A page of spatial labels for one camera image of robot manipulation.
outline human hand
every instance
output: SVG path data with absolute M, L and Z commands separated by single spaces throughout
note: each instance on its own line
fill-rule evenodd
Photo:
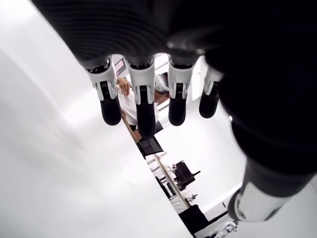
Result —
M 118 78 L 118 85 L 124 96 L 129 96 L 131 83 L 125 78 Z

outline robotic hand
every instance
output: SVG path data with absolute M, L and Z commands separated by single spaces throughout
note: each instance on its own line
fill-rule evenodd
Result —
M 200 55 L 209 65 L 200 114 L 219 98 L 247 157 L 235 220 L 264 221 L 317 172 L 317 15 L 279 1 L 33 0 L 88 71 L 106 123 L 120 122 L 112 54 L 129 63 L 139 132 L 155 132 L 153 55 L 169 54 L 169 119 L 181 125 Z

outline white wall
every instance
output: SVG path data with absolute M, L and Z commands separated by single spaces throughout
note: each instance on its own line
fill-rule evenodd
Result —
M 105 124 L 86 72 L 29 1 L 0 1 L 0 38 L 0 237 L 190 238 L 124 123 Z
M 187 189 L 198 194 L 193 204 L 206 212 L 240 186 L 245 156 L 233 138 L 229 116 L 221 104 L 211 119 L 204 119 L 198 111 L 199 100 L 188 105 L 181 126 L 168 126 L 156 134 L 156 139 L 167 152 L 164 163 L 184 160 L 191 172 L 201 171 Z
M 314 238 L 316 237 L 317 194 L 311 184 L 287 202 L 270 220 L 240 223 L 228 238 Z

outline black fingertip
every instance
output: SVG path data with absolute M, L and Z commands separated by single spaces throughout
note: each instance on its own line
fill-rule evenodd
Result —
M 219 96 L 216 94 L 210 93 L 206 95 L 203 91 L 202 97 L 199 103 L 199 113 L 203 118 L 211 118 L 216 110 L 219 101 Z
M 153 138 L 156 131 L 154 104 L 137 105 L 138 131 L 143 139 Z
M 186 118 L 186 99 L 171 98 L 169 101 L 168 119 L 172 125 L 183 124 Z
M 118 96 L 100 101 L 104 121 L 108 125 L 117 125 L 121 121 L 121 108 Z

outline white shirt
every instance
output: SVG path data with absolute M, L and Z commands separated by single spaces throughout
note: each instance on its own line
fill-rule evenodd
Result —
M 125 97 L 121 91 L 121 89 L 118 87 L 118 98 L 120 102 L 120 106 L 127 114 L 127 121 L 130 125 L 137 125 L 137 106 L 135 104 L 135 94 L 130 89 L 129 96 Z M 158 103 L 154 103 L 154 113 L 155 113 L 155 123 L 159 120 L 159 111 L 157 110 Z

